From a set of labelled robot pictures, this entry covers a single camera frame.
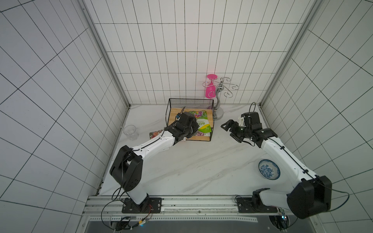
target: red wire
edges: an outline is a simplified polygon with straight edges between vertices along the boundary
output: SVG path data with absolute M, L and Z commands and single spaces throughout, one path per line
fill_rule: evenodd
M 154 211 L 154 208 L 153 208 L 153 206 L 151 206 L 150 204 L 149 204 L 149 206 L 150 206 L 150 209 L 153 209 L 153 211 Z M 151 217 L 153 217 L 153 211 L 151 212 L 151 216 L 150 216 L 150 219 L 151 219 Z M 149 219 L 149 220 L 150 220 Z
M 149 216 L 149 214 L 150 214 L 150 211 L 151 211 L 151 209 L 152 209 L 153 207 L 151 206 L 151 205 L 149 205 L 149 213 L 148 213 L 148 215 L 146 215 L 146 217 L 145 218 L 147 218 L 148 216 Z

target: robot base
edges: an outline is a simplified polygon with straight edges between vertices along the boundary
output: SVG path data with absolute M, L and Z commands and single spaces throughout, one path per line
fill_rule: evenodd
M 275 207 L 259 205 L 254 207 L 252 198 L 236 198 L 239 213 L 277 213 Z
M 147 205 L 143 208 L 139 208 L 130 198 L 124 199 L 123 202 L 123 214 L 146 214 L 149 213 L 150 205 L 153 207 L 153 214 L 158 214 L 162 207 L 162 198 L 148 198 Z

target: chrome stand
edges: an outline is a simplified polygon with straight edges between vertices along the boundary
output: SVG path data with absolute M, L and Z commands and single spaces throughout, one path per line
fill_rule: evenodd
M 233 90 L 238 90 L 239 89 L 238 85 L 231 84 L 231 83 L 226 83 L 224 81 L 230 82 L 231 79 L 223 77 L 223 78 L 220 78 L 220 82 L 219 83 L 213 80 L 213 82 L 216 82 L 216 84 L 209 85 L 209 82 L 204 82 L 204 84 L 202 84 L 204 87 L 216 86 L 216 89 L 215 89 L 216 104 L 214 105 L 214 109 L 213 109 L 213 118 L 215 120 L 220 120 L 223 117 L 223 115 L 224 115 L 223 109 L 220 108 L 220 97 L 219 97 L 219 94 L 224 90 L 224 88 L 226 88 L 227 91 L 224 92 L 224 96 L 227 97 L 227 98 L 232 98 L 233 97 L 232 91 L 230 91 L 224 84 L 232 85 L 232 89 Z

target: black metal basket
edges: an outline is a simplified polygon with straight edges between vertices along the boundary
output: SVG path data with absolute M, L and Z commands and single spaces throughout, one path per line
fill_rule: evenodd
M 204 100 L 204 99 L 178 99 L 178 98 L 170 98 L 168 100 L 168 105 L 166 109 L 166 122 L 167 125 L 170 125 L 173 120 L 170 119 L 171 109 L 172 108 L 193 108 L 193 109 L 211 109 L 213 112 L 214 108 L 214 100 Z M 193 141 L 211 141 L 212 134 L 214 132 L 214 127 L 211 127 L 210 132 L 210 139 L 209 140 L 201 140 L 198 138 L 206 137 L 206 136 L 193 136 Z

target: white tile wall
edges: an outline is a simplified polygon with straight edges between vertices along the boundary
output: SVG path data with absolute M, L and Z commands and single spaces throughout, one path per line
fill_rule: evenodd
M 240 84 L 234 98 L 222 96 L 223 103 L 261 101 L 313 3 L 84 1 L 134 104 L 205 98 L 202 84 L 209 73 Z
M 346 206 L 320 215 L 328 233 L 373 227 L 372 5 L 326 0 L 263 105 L 285 145 L 351 194 Z M 334 208 L 346 196 L 332 199 Z
M 75 232 L 124 98 L 76 0 L 1 1 L 0 11 L 0 231 Z

